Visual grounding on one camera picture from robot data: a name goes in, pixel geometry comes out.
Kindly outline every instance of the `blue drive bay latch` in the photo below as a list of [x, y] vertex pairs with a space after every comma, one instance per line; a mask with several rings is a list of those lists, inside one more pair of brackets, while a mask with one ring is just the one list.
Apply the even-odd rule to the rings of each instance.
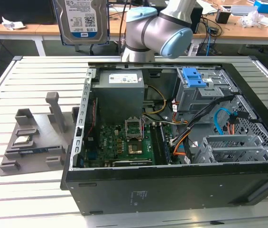
[[187, 80], [188, 87], [206, 87], [201, 74], [196, 68], [182, 68], [183, 77]]

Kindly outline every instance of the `aluminum workbench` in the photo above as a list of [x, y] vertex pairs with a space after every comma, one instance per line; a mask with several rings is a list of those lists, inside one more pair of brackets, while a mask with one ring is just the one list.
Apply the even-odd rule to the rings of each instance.
[[[23, 57], [13, 60], [0, 78], [0, 163], [19, 108], [48, 113], [45, 96], [58, 91], [63, 112], [80, 104], [92, 61], [118, 57]], [[250, 57], [182, 57], [179, 62], [232, 63], [268, 107], [268, 70]], [[60, 190], [62, 171], [0, 177], [0, 227], [268, 227], [268, 198], [256, 206], [81, 216], [70, 192]]]

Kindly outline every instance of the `light blue joint cap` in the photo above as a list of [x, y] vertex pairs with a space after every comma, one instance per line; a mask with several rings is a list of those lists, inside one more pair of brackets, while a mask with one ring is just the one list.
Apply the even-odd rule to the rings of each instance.
[[157, 9], [153, 7], [136, 7], [130, 9], [126, 14], [126, 22], [132, 22], [141, 20], [144, 18], [152, 17], [157, 15]]
[[174, 33], [160, 50], [160, 54], [166, 58], [178, 58], [187, 49], [193, 38], [190, 28], [183, 28]]

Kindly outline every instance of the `floor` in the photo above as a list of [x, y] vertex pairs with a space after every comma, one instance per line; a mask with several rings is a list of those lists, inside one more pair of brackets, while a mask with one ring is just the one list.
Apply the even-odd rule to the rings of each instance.
[[[33, 41], [28, 40], [2, 40], [4, 46], [15, 56], [38, 56], [38, 52]], [[44, 41], [47, 56], [87, 56], [89, 46], [81, 46], [80, 52], [75, 52], [74, 47], [62, 46], [60, 41]], [[223, 51], [225, 56], [238, 56], [237, 50], [240, 45], [218, 44], [216, 48]], [[244, 48], [242, 55], [256, 56], [260, 62], [268, 69], [268, 46], [263, 46], [264, 52], [259, 52], [259, 46], [254, 48]], [[94, 46], [93, 52], [96, 56], [116, 56], [115, 45], [113, 43], [106, 46]], [[0, 43], [0, 76], [12, 60], [12, 56]]]

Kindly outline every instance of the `green circuit board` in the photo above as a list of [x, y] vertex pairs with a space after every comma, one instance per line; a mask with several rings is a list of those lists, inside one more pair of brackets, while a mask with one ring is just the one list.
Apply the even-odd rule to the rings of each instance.
[[[129, 126], [128, 133], [139, 133], [136, 126]], [[143, 139], [126, 138], [125, 125], [100, 126], [98, 149], [87, 149], [84, 156], [86, 167], [107, 167], [114, 161], [151, 161], [155, 165], [150, 125], [143, 125]], [[172, 138], [169, 124], [163, 125], [166, 142]]]
[[[150, 136], [149, 125], [144, 126], [144, 138], [142, 141], [127, 141], [125, 125], [102, 125], [100, 131], [99, 160], [149, 160], [154, 164], [154, 153]], [[141, 153], [130, 153], [129, 145], [141, 144]]]

